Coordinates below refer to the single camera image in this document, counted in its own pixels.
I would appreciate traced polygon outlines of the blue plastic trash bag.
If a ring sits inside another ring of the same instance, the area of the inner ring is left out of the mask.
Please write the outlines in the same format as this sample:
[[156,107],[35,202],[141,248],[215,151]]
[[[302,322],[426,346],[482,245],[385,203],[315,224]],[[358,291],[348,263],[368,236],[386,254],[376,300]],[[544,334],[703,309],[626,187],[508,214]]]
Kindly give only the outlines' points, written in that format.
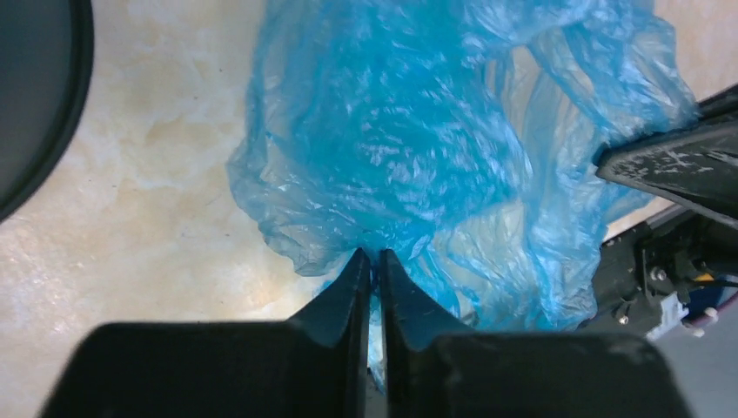
[[571,330],[649,201],[597,156],[696,118],[675,52],[649,1],[270,1],[231,193],[302,276],[391,249],[472,327]]

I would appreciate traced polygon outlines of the black trash bin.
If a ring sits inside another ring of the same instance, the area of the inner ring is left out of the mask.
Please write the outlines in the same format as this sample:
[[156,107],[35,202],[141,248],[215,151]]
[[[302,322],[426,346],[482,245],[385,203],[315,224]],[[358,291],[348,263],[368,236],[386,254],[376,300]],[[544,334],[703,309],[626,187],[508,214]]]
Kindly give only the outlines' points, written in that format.
[[1,217],[51,175],[82,117],[94,63],[89,1],[1,3]]

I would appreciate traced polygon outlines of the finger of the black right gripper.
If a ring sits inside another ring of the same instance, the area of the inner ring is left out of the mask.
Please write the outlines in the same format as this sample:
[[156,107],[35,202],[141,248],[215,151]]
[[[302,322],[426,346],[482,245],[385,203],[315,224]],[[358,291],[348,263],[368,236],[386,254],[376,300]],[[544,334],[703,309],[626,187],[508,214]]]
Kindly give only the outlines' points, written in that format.
[[596,175],[737,227],[737,86],[699,103],[691,125],[602,153]]

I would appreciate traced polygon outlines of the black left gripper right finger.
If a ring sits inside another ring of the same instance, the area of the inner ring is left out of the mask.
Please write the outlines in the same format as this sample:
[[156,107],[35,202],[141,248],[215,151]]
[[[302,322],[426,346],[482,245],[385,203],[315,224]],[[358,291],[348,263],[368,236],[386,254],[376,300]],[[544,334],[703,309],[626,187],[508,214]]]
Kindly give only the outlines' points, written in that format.
[[390,250],[379,290],[392,417],[689,417],[659,351],[627,334],[482,333]]

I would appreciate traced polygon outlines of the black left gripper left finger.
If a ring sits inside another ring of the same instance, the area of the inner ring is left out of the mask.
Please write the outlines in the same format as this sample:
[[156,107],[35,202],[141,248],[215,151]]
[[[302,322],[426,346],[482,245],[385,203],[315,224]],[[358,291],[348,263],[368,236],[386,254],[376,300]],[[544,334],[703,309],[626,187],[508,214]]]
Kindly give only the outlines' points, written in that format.
[[118,322],[77,346],[44,417],[360,417],[371,265],[282,321]]

